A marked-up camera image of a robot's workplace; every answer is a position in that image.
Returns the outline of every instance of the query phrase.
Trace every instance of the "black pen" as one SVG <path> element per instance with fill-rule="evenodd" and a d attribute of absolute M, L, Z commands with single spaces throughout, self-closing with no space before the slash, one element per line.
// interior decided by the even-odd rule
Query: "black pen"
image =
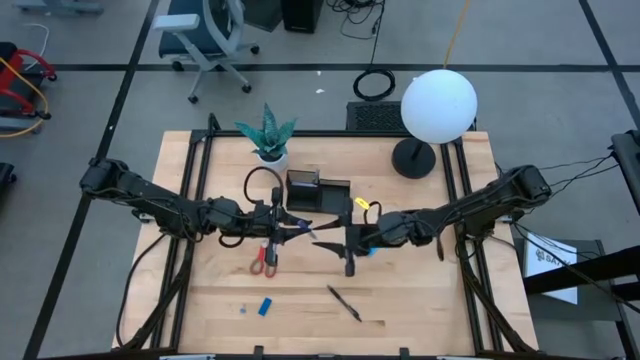
<path fill-rule="evenodd" d="M 336 299 L 338 299 L 338 301 L 340 301 L 340 303 L 347 308 L 347 310 L 349 310 L 349 312 L 351 313 L 351 315 L 353 315 L 354 318 L 356 318 L 356 320 L 362 322 L 362 319 L 360 319 L 360 314 L 358 314 L 358 312 L 356 311 L 356 309 L 352 308 L 351 305 L 347 304 L 346 301 L 344 301 L 344 299 L 342 299 L 342 296 L 340 296 L 340 294 L 338 294 L 338 292 L 336 291 L 336 289 L 332 288 L 331 285 L 327 285 L 327 289 L 329 289 L 329 291 L 331 291 L 331 294 L 333 294 L 333 296 L 336 297 Z"/>

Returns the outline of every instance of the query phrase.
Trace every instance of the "yellow tag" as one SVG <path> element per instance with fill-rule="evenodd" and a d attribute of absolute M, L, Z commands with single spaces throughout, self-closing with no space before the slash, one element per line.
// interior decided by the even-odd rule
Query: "yellow tag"
<path fill-rule="evenodd" d="M 356 204 L 360 205 L 360 207 L 362 207 L 365 210 L 369 210 L 370 206 L 369 203 L 366 202 L 363 198 L 356 198 L 354 200 L 356 202 Z"/>

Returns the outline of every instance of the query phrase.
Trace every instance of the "yellow cable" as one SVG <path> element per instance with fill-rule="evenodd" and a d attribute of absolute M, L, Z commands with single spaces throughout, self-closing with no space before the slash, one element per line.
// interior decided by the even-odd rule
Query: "yellow cable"
<path fill-rule="evenodd" d="M 11 71 L 15 76 L 18 77 L 18 79 L 22 80 L 25 84 L 27 84 L 33 91 L 36 92 L 36 94 L 38 94 L 38 96 L 40 96 L 40 98 L 42 99 L 42 102 L 44 103 L 44 113 L 48 114 L 49 113 L 49 102 L 47 101 L 47 98 L 44 96 L 44 94 L 42 94 L 42 92 L 40 92 L 40 89 L 38 89 L 37 87 L 35 87 L 31 82 L 29 82 L 29 80 L 25 79 L 24 77 L 22 77 L 22 75 L 20 75 L 14 68 L 11 67 L 11 65 L 9 65 L 3 58 L 0 57 L 0 63 L 4 64 L 4 66 L 7 67 L 7 69 L 9 69 L 9 71 Z M 18 137 L 18 136 L 22 136 L 28 133 L 31 133 L 33 130 L 37 129 L 40 125 L 42 125 L 42 118 L 39 119 L 35 124 L 33 124 L 33 126 L 31 126 L 28 129 L 24 129 L 18 132 L 15 132 L 13 134 L 0 134 L 0 139 L 7 139 L 7 138 L 14 138 L 14 137 Z"/>
<path fill-rule="evenodd" d="M 453 44 L 456 42 L 456 38 L 458 37 L 458 33 L 460 32 L 460 28 L 462 27 L 462 23 L 464 22 L 464 17 L 467 14 L 467 10 L 469 9 L 470 4 L 471 4 L 471 0 L 467 0 L 464 3 L 464 8 L 462 8 L 460 17 L 458 17 L 458 25 L 456 25 L 456 31 L 453 33 L 453 36 L 451 37 L 451 41 L 449 42 L 449 48 L 447 49 L 447 55 L 444 57 L 444 64 L 442 65 L 444 69 L 446 69 L 447 64 L 449 64 L 449 57 L 451 57 L 451 51 L 453 51 Z"/>

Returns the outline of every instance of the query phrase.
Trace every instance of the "wooden tabletop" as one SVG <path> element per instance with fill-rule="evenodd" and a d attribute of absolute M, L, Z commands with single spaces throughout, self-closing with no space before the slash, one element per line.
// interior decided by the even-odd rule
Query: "wooden tabletop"
<path fill-rule="evenodd" d="M 153 177 L 156 184 L 176 193 L 189 136 L 189 132 L 165 133 Z M 322 178 L 350 180 L 352 198 L 377 200 L 385 212 L 448 203 L 439 148 L 434 147 L 435 169 L 424 179 L 410 180 L 399 176 L 391 165 L 391 151 L 399 140 L 294 137 L 287 144 L 289 168 L 320 169 Z M 496 178 L 488 135 L 467 133 L 464 146 L 471 184 L 477 190 Z M 205 198 L 225 196 L 245 212 L 252 210 L 242 193 L 246 174 L 258 165 L 252 148 L 242 137 L 214 139 Z M 198 151 L 194 169 L 199 168 L 202 146 Z M 461 194 L 455 151 L 450 152 Z M 194 173 L 190 198 L 197 182 L 197 170 Z M 256 173 L 249 184 L 250 196 L 268 201 L 275 185 L 268 173 Z M 326 214 L 293 213 L 315 224 L 334 219 Z M 357 207 L 353 221 L 362 222 Z M 495 235 L 512 241 L 506 225 L 496 225 Z M 157 236 L 155 225 L 143 225 L 136 257 Z M 317 236 L 321 241 L 343 242 L 344 230 L 317 232 Z M 395 355 L 400 347 L 408 347 L 412 355 L 473 354 L 451 227 L 442 235 L 445 261 L 438 260 L 434 244 L 420 248 L 408 244 L 357 258 L 356 275 L 351 278 L 344 276 L 344 260 L 311 245 L 308 235 L 278 248 L 274 278 L 251 275 L 248 267 L 260 241 L 247 239 L 238 248 L 225 249 L 218 244 L 216 233 L 196 246 L 180 352 L 252 353 L 255 345 L 263 345 L 267 354 Z M 168 244 L 166 240 L 149 253 L 133 276 L 121 328 L 124 339 L 131 338 L 158 300 Z M 496 305 L 521 337 L 537 347 L 514 250 L 492 240 L 485 241 L 484 247 Z M 331 296 L 327 284 L 360 313 L 362 323 Z M 258 309 L 265 297 L 273 302 L 263 317 Z M 485 348 L 490 349 L 486 313 L 479 302 L 478 309 Z M 168 311 L 163 344 L 168 344 L 173 311 Z"/>

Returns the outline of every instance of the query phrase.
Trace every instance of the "black lamp stand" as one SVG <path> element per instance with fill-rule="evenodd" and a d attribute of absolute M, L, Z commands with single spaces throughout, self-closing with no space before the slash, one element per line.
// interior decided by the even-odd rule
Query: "black lamp stand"
<path fill-rule="evenodd" d="M 433 170 L 436 154 L 428 144 L 409 138 L 400 141 L 393 149 L 391 163 L 400 175 L 420 179 Z"/>

